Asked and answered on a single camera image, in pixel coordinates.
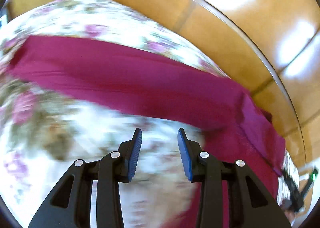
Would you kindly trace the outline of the magenta small garment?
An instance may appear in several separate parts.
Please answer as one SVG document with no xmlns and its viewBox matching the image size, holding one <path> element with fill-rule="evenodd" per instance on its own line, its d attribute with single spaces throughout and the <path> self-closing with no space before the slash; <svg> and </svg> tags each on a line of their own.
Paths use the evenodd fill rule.
<svg viewBox="0 0 320 228">
<path fill-rule="evenodd" d="M 277 199 L 285 141 L 248 91 L 229 78 L 115 43 L 41 35 L 27 37 L 5 71 L 126 115 L 199 128 L 204 144 L 182 129 L 219 161 L 243 160 Z M 191 184 L 195 194 L 176 227 L 196 227 L 201 184 Z"/>
</svg>

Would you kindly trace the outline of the floral bed quilt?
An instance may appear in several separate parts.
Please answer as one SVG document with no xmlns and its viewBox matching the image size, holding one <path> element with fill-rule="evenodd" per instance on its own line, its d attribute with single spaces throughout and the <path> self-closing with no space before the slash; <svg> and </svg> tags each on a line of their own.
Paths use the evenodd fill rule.
<svg viewBox="0 0 320 228">
<path fill-rule="evenodd" d="M 223 76 L 223 71 L 183 37 L 111 0 L 57 0 L 1 30 L 1 195 L 18 222 L 29 225 L 73 161 L 100 159 L 141 128 L 137 173 L 132 184 L 120 187 L 124 224 L 176 227 L 195 194 L 195 185 L 184 176 L 177 131 L 184 128 L 204 144 L 201 130 L 167 119 L 126 115 L 10 76 L 7 65 L 31 35 L 119 43 L 215 76 Z"/>
</svg>

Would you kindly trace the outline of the wooden wardrobe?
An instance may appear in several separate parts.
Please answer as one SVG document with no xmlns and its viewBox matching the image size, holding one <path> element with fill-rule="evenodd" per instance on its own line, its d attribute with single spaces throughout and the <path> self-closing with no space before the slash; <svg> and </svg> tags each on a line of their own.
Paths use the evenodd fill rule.
<svg viewBox="0 0 320 228">
<path fill-rule="evenodd" d="M 17 17 L 53 0 L 9 0 Z M 319 0 L 114 0 L 183 36 L 273 115 L 297 166 L 319 160 Z"/>
</svg>

